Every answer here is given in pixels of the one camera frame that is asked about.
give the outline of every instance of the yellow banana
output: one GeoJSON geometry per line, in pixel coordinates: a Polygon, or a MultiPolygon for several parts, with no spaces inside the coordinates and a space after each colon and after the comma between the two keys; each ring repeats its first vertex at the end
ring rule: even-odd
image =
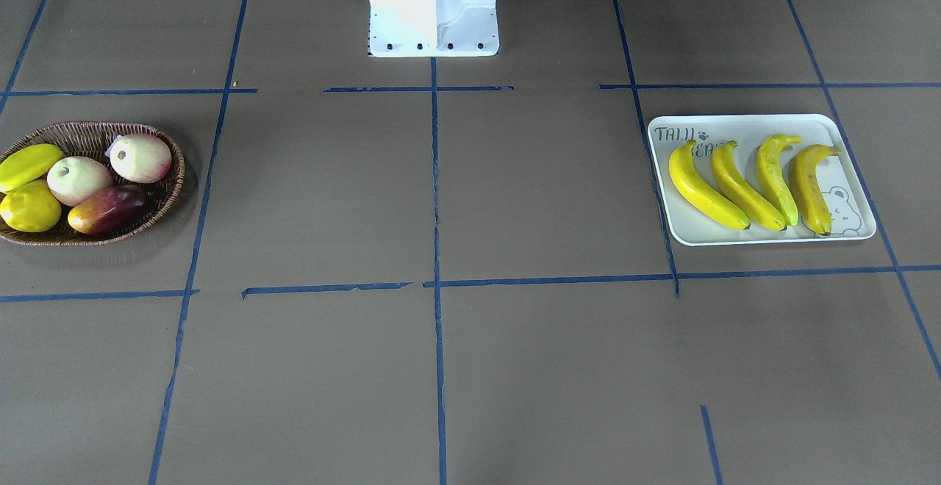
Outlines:
{"type": "Polygon", "coordinates": [[[689,140],[670,154],[670,178],[684,199],[707,217],[735,230],[746,230],[751,226],[748,215],[735,206],[709,183],[693,166],[693,147],[696,140],[689,140]]]}
{"type": "Polygon", "coordinates": [[[789,226],[797,225],[798,211],[781,171],[781,151],[801,141],[804,139],[800,136],[774,134],[764,140],[755,154],[755,176],[759,180],[759,187],[764,197],[784,215],[789,226]]]}
{"type": "Polygon", "coordinates": [[[790,160],[787,177],[790,188],[794,192],[797,208],[804,218],[804,225],[821,236],[829,236],[833,229],[833,218],[830,217],[830,208],[823,200],[820,185],[817,183],[817,164],[823,158],[840,154],[837,147],[829,145],[811,145],[797,153],[790,160]]]}
{"type": "Polygon", "coordinates": [[[756,223],[762,224],[769,230],[787,230],[784,214],[762,197],[735,167],[732,150],[738,146],[738,141],[732,140],[720,145],[712,152],[709,164],[712,167],[712,176],[719,184],[719,190],[729,197],[735,206],[742,208],[742,211],[756,223]]]}

